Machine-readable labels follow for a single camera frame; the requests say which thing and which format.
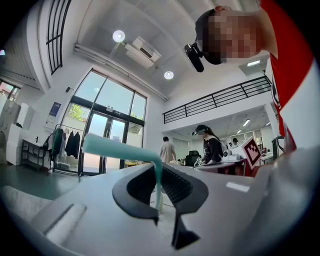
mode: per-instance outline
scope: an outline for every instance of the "glass door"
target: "glass door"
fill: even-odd
[[[108,133],[109,118],[102,114],[91,112],[89,121],[86,127],[85,134],[95,134],[105,137]],[[83,175],[93,176],[102,173],[103,158],[99,155],[83,153],[82,154],[82,168]]]
[[[124,137],[125,131],[125,121],[120,119],[112,119],[110,133],[107,138],[110,140],[114,140],[117,142],[122,142]],[[104,173],[109,173],[111,171],[119,170],[120,169],[120,159],[107,157],[103,163],[104,166]]]
[[[85,134],[91,133],[122,143],[125,124],[125,121],[121,119],[92,111],[85,129]],[[121,160],[83,153],[81,161],[83,175],[94,176],[120,169]]]

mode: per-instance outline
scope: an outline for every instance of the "black cap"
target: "black cap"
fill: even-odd
[[[192,133],[192,135],[197,135],[200,132],[206,132],[208,130],[208,126],[204,124],[200,124],[195,128],[195,131]]]
[[[195,32],[205,59],[213,65],[219,65],[222,63],[220,52],[209,52],[209,17],[215,13],[216,10],[211,9],[202,14],[195,22]]]

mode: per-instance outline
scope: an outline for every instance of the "light blue tube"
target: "light blue tube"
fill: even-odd
[[[144,148],[119,143],[117,141],[105,137],[100,137],[91,133],[85,136],[82,151],[85,153],[99,155],[102,157],[153,162],[156,180],[155,207],[159,209],[162,177],[162,159],[157,153]]]

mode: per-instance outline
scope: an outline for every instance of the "woman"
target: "woman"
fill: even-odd
[[[219,138],[212,132],[211,128],[200,124],[195,129],[194,134],[203,136],[204,162],[206,164],[221,162],[223,156],[222,145]]]

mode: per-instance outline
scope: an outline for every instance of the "staircase railing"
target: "staircase railing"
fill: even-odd
[[[270,80],[258,77],[234,86],[216,91],[189,103],[163,113],[164,123],[170,123],[208,110],[250,98],[271,91]]]

